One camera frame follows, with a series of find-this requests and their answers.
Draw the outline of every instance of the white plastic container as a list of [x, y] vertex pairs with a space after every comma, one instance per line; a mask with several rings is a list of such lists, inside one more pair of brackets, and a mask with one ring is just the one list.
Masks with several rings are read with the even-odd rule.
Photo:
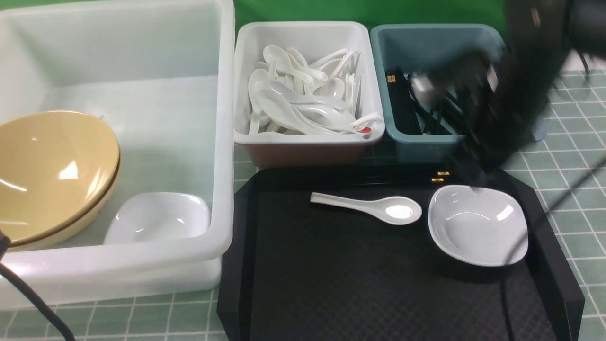
[[375, 71], [368, 30], [357, 22], [294, 21], [254, 22], [238, 32], [235, 64], [234, 141], [243, 145], [258, 167], [320, 166], [352, 164], [366, 148], [378, 142], [385, 132], [383, 122], [375, 123], [372, 135], [247, 135], [248, 118], [252, 112], [247, 83], [255, 64], [263, 61], [267, 45], [297, 49], [309, 62], [337, 50], [360, 51], [356, 75], [362, 77], [362, 87], [356, 117], [378, 113], [383, 116], [379, 86]]
[[[122, 176], [86, 230], [2, 263], [49, 304], [210, 289], [233, 220], [231, 0], [95, 1], [0, 13], [0, 123], [42, 110], [87, 112], [118, 137]], [[143, 192], [211, 205], [198, 237], [102, 245]], [[29, 306], [0, 279], [0, 309]]]

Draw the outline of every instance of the blue plastic container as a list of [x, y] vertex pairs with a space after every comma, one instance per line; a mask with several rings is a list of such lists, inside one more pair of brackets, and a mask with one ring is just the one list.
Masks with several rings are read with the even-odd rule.
[[380, 25], [370, 32], [385, 128], [396, 142], [399, 163], [438, 163], [460, 135], [407, 135], [397, 130], [391, 111], [385, 70], [424, 72], [468, 49], [480, 49], [497, 60], [504, 45], [499, 33], [477, 24]]

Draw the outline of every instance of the green tile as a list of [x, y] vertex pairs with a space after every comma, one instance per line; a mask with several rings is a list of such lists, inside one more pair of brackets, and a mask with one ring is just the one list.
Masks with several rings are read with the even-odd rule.
[[121, 335], [126, 333], [131, 307], [96, 307], [88, 326], [89, 335]]
[[547, 131], [550, 133], [564, 133], [564, 127], [560, 120], [545, 120], [547, 122]]
[[14, 311], [0, 311], [0, 335], [3, 335], [14, 314]]
[[208, 330], [209, 331], [223, 331], [223, 325], [219, 320], [219, 316], [217, 316], [217, 303], [212, 303], [212, 307], [210, 308], [210, 318], [208, 321]]
[[97, 306], [104, 306], [104, 305], [132, 305], [133, 301], [134, 301], [134, 298], [116, 299], [116, 300], [104, 300], [104, 301], [98, 301], [97, 302]]
[[9, 338], [44, 337], [48, 321], [38, 310], [20, 310], [8, 329]]
[[[58, 308], [56, 313], [70, 327], [74, 336], [85, 336], [93, 308]], [[61, 333], [53, 325], [49, 325], [48, 336], [61, 336]]]
[[135, 304], [143, 303], [170, 303], [173, 300], [173, 294], [142, 296], [135, 299]]
[[606, 88], [593, 89], [601, 101], [606, 101]]
[[583, 213], [575, 211], [556, 211], [552, 213], [553, 219], [558, 223], [561, 233], [589, 232], [591, 228], [587, 224]]
[[573, 258], [605, 256], [593, 234], [567, 234], [563, 237]]
[[598, 132], [606, 131], [606, 117], [589, 117], [587, 121]]
[[591, 286], [589, 292], [598, 306], [598, 312], [606, 314], [606, 286]]
[[553, 111], [556, 112], [556, 115], [559, 118], [562, 117], [582, 117], [583, 114], [581, 114], [581, 111], [579, 111], [579, 108], [576, 106], [575, 103], [562, 103], [562, 104], [552, 104], [551, 107], [553, 108]]
[[522, 148], [521, 152], [544, 152], [547, 150], [547, 146], [543, 141], [538, 141], [534, 143], [528, 143], [524, 148]]
[[396, 144], [387, 134], [378, 143], [373, 145], [373, 149], [375, 157], [378, 158], [396, 156]]
[[577, 102], [590, 102], [598, 101], [598, 97], [591, 91], [591, 89], [572, 89], [568, 91], [572, 98]]
[[209, 334], [208, 341], [228, 341], [225, 334]]
[[526, 166], [526, 162], [524, 162], [524, 158], [522, 158], [522, 154], [515, 153], [507, 160], [503, 169], [507, 171], [524, 171], [528, 167]]
[[591, 76], [590, 82], [593, 87], [604, 87], [606, 86], [606, 75]]
[[233, 182], [233, 192], [237, 192], [238, 189], [242, 188], [242, 186], [244, 186], [244, 184], [246, 184], [247, 180], [239, 180], [239, 181], [234, 181]]
[[209, 303], [175, 305], [170, 316], [170, 333], [205, 331]]
[[534, 170], [532, 175], [539, 189], [568, 188], [558, 170]]
[[604, 157], [604, 151], [603, 150], [582, 150], [581, 155], [583, 155], [583, 158], [585, 159], [587, 164], [590, 167], [592, 167], [593, 165], [597, 164], [598, 162], [600, 162], [602, 160], [602, 158]]
[[524, 158], [530, 170], [556, 168], [556, 163], [548, 152], [525, 153]]
[[596, 311], [596, 307], [593, 305], [593, 302], [591, 301], [591, 298], [589, 297], [589, 293], [587, 291], [587, 288], [586, 287], [582, 287], [581, 291], [583, 292], [583, 295], [585, 296], [585, 309], [583, 309], [583, 315], [594, 315], [594, 314], [597, 314], [598, 312]]
[[606, 197], [599, 189], [578, 189], [574, 196], [576, 197], [582, 209], [606, 208]]
[[564, 244], [564, 239], [562, 238], [562, 236], [557, 235], [556, 239], [558, 240], [558, 243], [560, 244], [560, 249], [562, 249], [562, 252], [566, 256], [566, 258], [570, 258], [570, 254], [568, 253], [568, 250], [566, 249], [566, 245]]
[[520, 180], [521, 182], [536, 189], [536, 185], [534, 184], [534, 181], [532, 180], [532, 175], [530, 174], [529, 171], [527, 171], [527, 170], [509, 170], [508, 173], [511, 174], [512, 177], [515, 177], [516, 179]]
[[567, 103], [572, 102], [572, 97], [566, 90], [553, 89], [549, 92], [549, 102], [551, 103]]
[[175, 302], [209, 301], [211, 290], [180, 292], [175, 294]]
[[251, 162], [235, 163], [233, 167], [234, 180], [248, 180], [257, 173], [257, 167]]
[[606, 211], [585, 211], [584, 213], [594, 231], [606, 231]]
[[553, 158], [559, 168], [580, 168], [585, 167], [583, 158], [579, 152], [552, 152]]
[[606, 329], [599, 317], [584, 317], [581, 320], [579, 341], [606, 341]]
[[564, 86], [568, 89], [589, 87], [589, 84], [587, 84], [585, 77], [583, 77], [581, 75], [565, 76], [565, 77], [562, 77], [561, 80], [562, 80], [562, 83], [564, 83]]
[[[541, 191], [541, 194], [547, 201], [547, 204], [551, 206], [555, 204], [556, 200], [559, 200], [562, 194], [566, 192], [567, 191]], [[557, 209], [579, 209], [579, 205], [574, 202], [574, 198], [572, 196], [569, 196]]]
[[128, 324], [129, 334], [165, 333], [170, 305], [135, 306]]
[[570, 269], [572, 270], [572, 273], [574, 274], [574, 277], [576, 278], [577, 283], [582, 284], [583, 281], [581, 280], [581, 276], [579, 275], [579, 272], [576, 270], [576, 268], [574, 267], [574, 263], [573, 261], [569, 260], [568, 261], [568, 266], [570, 267]]
[[129, 336], [126, 341], [164, 341], [164, 336]]
[[604, 145], [596, 133], [578, 133], [570, 135], [578, 149], [603, 149]]
[[570, 118], [568, 120], [562, 120], [562, 124], [569, 133], [593, 132], [593, 129], [585, 118]]
[[544, 141], [550, 151], [574, 149], [574, 144], [572, 143], [572, 140], [567, 134], [549, 134], [545, 137]]
[[605, 259], [579, 259], [574, 261], [579, 267], [585, 284], [606, 283], [606, 260]]
[[169, 336], [167, 339], [167, 341], [205, 341], [205, 340], [206, 340], [206, 334], [175, 335], [175, 336]]
[[246, 152], [246, 148], [242, 146], [234, 146], [233, 148], [233, 160], [234, 161], [250, 161], [250, 157]]
[[[583, 178], [585, 176], [585, 174], [587, 173], [587, 170], [586, 169], [570, 169], [570, 170], [563, 170], [562, 173], [564, 174], [564, 178], [568, 182], [568, 185], [570, 187], [573, 187], [577, 181], [579, 181], [581, 178]], [[598, 183], [596, 182], [596, 180], [594, 180], [593, 177], [591, 177], [581, 184], [580, 188], [583, 188], [583, 187], [598, 187]]]
[[578, 103], [585, 117], [606, 116], [606, 108], [602, 103]]

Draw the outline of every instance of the white bowl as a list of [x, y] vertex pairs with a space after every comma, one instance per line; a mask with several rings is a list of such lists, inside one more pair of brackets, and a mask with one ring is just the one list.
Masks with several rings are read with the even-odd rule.
[[[446, 254], [478, 266], [519, 262], [528, 251], [528, 229], [520, 204], [494, 189], [449, 185], [431, 198], [427, 223]], [[507, 257], [517, 247], [509, 262]]]
[[204, 200], [180, 193], [143, 193], [128, 199], [105, 235], [104, 245], [197, 237], [208, 229]]

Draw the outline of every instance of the green tiled floor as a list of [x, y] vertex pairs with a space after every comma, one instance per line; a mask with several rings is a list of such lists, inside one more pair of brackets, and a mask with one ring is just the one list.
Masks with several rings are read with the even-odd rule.
[[[592, 88], [579, 72], [567, 72], [550, 94], [548, 137], [516, 154], [506, 169], [552, 203], [593, 163], [606, 155], [606, 74], [594, 70]], [[361, 164], [395, 164], [385, 139]], [[235, 149], [238, 190], [257, 168]], [[606, 341], [606, 170], [554, 213], [551, 222], [587, 298], [580, 341]], [[54, 307], [80, 341], [227, 341], [216, 315], [218, 288], [211, 291], [85, 302]], [[0, 311], [0, 338], [60, 340], [34, 309]]]

